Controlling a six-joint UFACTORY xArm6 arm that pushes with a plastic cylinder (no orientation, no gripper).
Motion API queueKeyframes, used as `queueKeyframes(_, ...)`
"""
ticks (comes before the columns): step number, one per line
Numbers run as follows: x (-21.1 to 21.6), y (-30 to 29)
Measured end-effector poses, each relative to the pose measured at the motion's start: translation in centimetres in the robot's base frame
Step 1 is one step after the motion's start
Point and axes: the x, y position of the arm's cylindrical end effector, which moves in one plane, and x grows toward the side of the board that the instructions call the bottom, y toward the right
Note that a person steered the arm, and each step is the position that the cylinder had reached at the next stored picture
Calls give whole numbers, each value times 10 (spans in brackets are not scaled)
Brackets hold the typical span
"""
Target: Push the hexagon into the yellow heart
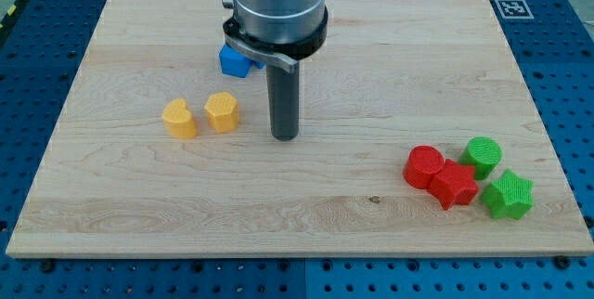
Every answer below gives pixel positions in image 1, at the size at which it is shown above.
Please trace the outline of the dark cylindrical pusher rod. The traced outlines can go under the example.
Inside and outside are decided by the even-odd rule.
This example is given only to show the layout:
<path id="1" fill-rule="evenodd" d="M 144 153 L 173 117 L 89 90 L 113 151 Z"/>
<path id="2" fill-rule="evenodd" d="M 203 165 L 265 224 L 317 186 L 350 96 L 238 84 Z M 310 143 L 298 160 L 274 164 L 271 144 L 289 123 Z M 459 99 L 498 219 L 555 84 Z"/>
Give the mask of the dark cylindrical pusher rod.
<path id="1" fill-rule="evenodd" d="M 271 134 L 280 141 L 292 140 L 299 132 L 299 69 L 287 72 L 267 65 L 266 80 Z"/>

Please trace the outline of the black tool clamp ring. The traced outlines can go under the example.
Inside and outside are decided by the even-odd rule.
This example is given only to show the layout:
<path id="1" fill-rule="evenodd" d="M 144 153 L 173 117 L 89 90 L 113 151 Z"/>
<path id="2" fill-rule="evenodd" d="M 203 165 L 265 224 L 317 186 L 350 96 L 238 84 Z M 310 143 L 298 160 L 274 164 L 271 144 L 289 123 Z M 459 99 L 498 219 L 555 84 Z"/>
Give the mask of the black tool clamp ring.
<path id="1" fill-rule="evenodd" d="M 312 56 L 323 46 L 327 37 L 328 21 L 329 12 L 324 7 L 322 21 L 312 34 L 287 44 L 268 43 L 250 37 L 240 30 L 239 23 L 233 17 L 223 23 L 223 32 L 226 44 L 246 58 L 292 73 L 298 69 L 297 64 L 300 60 Z"/>

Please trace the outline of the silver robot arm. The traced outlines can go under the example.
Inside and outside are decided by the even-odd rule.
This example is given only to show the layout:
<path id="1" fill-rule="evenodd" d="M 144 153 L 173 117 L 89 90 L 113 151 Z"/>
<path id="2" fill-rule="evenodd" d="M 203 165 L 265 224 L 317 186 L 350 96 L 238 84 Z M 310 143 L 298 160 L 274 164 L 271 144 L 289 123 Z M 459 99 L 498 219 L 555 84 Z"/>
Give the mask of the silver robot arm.
<path id="1" fill-rule="evenodd" d="M 232 11 L 223 24 L 226 44 L 266 69 L 272 136 L 299 133 L 300 61 L 323 46 L 326 0 L 222 0 Z"/>

